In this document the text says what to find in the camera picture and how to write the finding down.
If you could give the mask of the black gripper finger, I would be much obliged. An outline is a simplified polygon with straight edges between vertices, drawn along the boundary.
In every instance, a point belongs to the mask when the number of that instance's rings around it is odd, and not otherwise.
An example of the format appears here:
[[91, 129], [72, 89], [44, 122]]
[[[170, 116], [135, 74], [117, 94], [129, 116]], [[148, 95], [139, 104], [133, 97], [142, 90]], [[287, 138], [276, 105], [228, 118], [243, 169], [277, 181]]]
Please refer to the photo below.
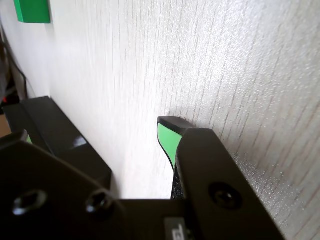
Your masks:
[[3, 240], [128, 240], [120, 206], [99, 183], [23, 140], [0, 140]]
[[283, 239], [213, 130], [180, 117], [160, 116], [157, 138], [179, 176], [187, 204], [186, 223], [194, 239]]

